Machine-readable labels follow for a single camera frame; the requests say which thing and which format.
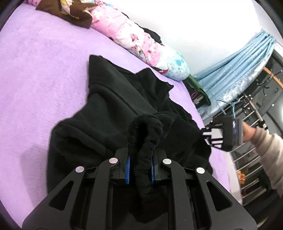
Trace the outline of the beige right sleeve forearm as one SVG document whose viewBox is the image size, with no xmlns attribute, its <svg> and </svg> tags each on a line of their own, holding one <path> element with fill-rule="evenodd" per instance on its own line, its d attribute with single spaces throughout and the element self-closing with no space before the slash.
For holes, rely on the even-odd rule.
<svg viewBox="0 0 283 230">
<path fill-rule="evenodd" d="M 269 177 L 272 189 L 282 196 L 282 138 L 257 127 L 251 143 L 261 158 L 261 165 Z"/>
</svg>

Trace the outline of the person's right hand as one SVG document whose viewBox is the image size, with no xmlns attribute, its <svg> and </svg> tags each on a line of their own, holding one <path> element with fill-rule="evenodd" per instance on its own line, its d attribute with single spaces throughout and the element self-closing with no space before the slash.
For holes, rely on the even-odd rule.
<svg viewBox="0 0 283 230">
<path fill-rule="evenodd" d="M 247 123 L 242 122 L 243 127 L 243 142 L 249 142 L 255 135 L 256 129 L 254 127 L 249 126 Z"/>
</svg>

